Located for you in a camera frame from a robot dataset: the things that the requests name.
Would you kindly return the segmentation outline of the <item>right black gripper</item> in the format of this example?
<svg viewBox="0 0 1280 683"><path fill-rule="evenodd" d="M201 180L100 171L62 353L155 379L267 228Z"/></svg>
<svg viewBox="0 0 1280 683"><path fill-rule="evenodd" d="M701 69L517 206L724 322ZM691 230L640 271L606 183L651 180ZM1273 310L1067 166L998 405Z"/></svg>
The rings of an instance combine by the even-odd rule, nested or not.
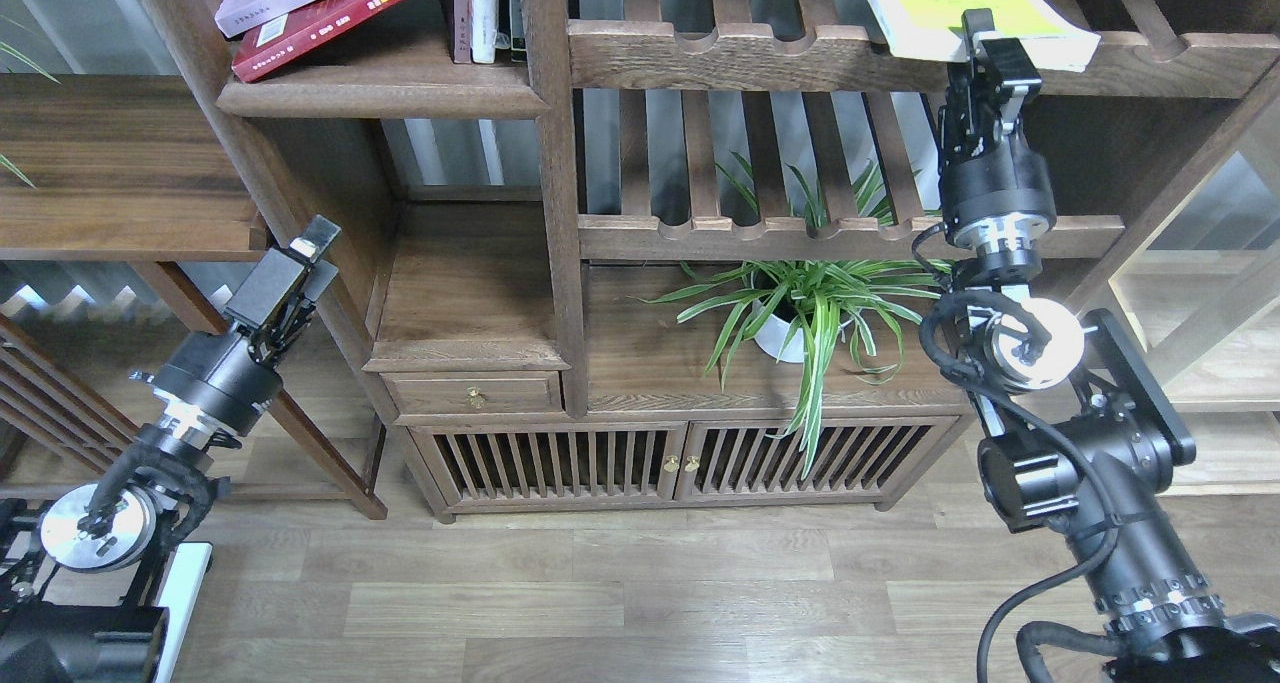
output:
<svg viewBox="0 0 1280 683"><path fill-rule="evenodd" d="M1057 215L1046 159L1029 147L987 151L1021 130L1023 104L1039 92L1041 75L1021 42L996 29L991 9L965 10L963 31L966 63L947 65L938 113L946 240L973 247L960 240L961 229L1004 214L1029 214L1051 229Z"/></svg>

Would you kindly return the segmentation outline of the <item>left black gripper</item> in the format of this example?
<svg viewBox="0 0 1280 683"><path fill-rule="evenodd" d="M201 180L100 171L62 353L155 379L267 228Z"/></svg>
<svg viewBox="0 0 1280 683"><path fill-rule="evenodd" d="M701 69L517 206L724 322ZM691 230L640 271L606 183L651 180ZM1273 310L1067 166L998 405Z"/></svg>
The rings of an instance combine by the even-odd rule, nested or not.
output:
<svg viewBox="0 0 1280 683"><path fill-rule="evenodd" d="M262 333L262 359L282 359L311 322L338 274L324 258L338 237L340 226L316 215L301 237L268 249L224 306L233 326ZM131 379L165 402L155 425L178 440L247 436L283 388L271 365L252 359L239 333L189 333L157 373L132 370Z"/></svg>

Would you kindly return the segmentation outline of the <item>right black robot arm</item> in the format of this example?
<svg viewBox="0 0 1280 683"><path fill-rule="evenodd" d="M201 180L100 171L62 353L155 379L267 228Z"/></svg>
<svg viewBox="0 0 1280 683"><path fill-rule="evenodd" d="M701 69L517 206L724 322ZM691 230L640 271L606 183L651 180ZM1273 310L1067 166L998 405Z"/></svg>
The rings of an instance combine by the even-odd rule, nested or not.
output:
<svg viewBox="0 0 1280 683"><path fill-rule="evenodd" d="M975 678L987 680L995 632L1018 605L1084 577L1103 633L1027 623L1016 650L1028 680L1050 680L1052 646L1102 656L1106 682L1275 682L1277 619L1229 616L1157 500L1196 443L1132 336L1107 310L1078 318L1030 294L1036 240L1056 223L1047 165L1021 123L1041 75L988 9L963 13L963 40L940 109L934 232L972 256L933 270L942 295L919 326L922 349L977 411L996 513L1012 532L1059 532L1076 560L993 611Z"/></svg>

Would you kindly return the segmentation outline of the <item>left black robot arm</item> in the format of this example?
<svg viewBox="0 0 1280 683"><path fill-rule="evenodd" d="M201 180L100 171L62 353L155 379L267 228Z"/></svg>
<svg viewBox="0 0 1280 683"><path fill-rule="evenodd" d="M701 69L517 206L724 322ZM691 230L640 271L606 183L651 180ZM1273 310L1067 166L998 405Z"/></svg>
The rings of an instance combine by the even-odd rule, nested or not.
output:
<svg viewBox="0 0 1280 683"><path fill-rule="evenodd" d="M100 481L31 506L3 501L3 545L28 546L3 573L5 682L154 682L170 611L157 585L228 478L209 478L211 446L239 446L282 391L276 365L337 276L325 255L340 226L317 215L288 246L270 247L224 306L220 335L191 333L145 381L164 411L143 425ZM134 568L119 604L46 600L35 578L46 560L93 574Z"/></svg>

